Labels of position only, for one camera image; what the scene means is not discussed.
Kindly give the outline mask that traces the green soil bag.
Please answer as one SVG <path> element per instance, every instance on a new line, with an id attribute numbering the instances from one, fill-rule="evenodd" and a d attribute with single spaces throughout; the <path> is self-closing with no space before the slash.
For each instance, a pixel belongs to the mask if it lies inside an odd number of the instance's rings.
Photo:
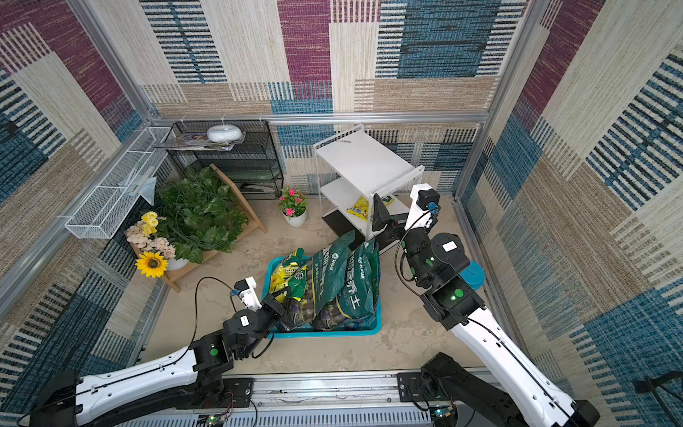
<path id="1" fill-rule="evenodd" d="M 315 330 L 357 330 L 375 318 L 379 301 L 379 255 L 379 245 L 373 238 L 349 256 L 343 286 L 312 320 Z"/>
<path id="2" fill-rule="evenodd" d="M 310 325 L 344 284 L 350 245 L 356 234 L 349 231 L 323 247 L 288 279 L 286 314 L 282 320 L 287 330 Z"/>

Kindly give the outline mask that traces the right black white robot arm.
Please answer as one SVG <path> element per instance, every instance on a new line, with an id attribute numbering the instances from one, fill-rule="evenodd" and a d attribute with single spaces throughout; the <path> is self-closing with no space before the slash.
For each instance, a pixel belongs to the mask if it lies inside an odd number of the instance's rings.
<path id="1" fill-rule="evenodd" d="M 599 411 L 587 400 L 574 400 L 544 375 L 503 331 L 483 299 L 466 282 L 473 262 L 460 238 L 430 237 L 439 214 L 439 194 L 416 186 L 408 213 L 392 215 L 382 197 L 373 196 L 372 228 L 388 231 L 397 245 L 396 271 L 430 317 L 465 343 L 485 364 L 498 386 L 471 374 L 453 358 L 438 353 L 421 368 L 423 386 L 439 399 L 460 400 L 496 426 L 594 426 Z"/>

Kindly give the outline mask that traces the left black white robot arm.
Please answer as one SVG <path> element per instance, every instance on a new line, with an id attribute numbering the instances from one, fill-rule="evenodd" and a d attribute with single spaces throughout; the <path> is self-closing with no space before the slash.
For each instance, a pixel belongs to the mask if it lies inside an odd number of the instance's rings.
<path id="1" fill-rule="evenodd" d="M 19 426 L 116 426 L 160 410 L 219 397 L 222 376 L 250 357 L 286 310 L 273 295 L 245 308 L 222 329 L 163 358 L 102 375 L 69 369 L 39 393 Z"/>

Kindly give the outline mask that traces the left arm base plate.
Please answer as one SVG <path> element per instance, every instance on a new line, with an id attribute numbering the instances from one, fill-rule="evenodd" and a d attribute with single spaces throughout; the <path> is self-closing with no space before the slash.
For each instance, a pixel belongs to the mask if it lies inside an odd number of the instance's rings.
<path id="1" fill-rule="evenodd" d="M 222 379 L 223 389 L 215 402 L 216 408 L 248 408 L 251 406 L 254 379 L 252 377 L 228 377 Z"/>

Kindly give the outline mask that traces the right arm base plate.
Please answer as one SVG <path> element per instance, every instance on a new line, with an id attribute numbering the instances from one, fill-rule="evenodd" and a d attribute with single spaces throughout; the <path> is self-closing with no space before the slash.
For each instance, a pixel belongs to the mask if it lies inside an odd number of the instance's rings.
<path id="1" fill-rule="evenodd" d="M 399 372 L 396 380 L 401 402 L 428 403 L 462 399 L 462 393 L 458 393 L 454 387 L 446 386 L 422 372 Z"/>

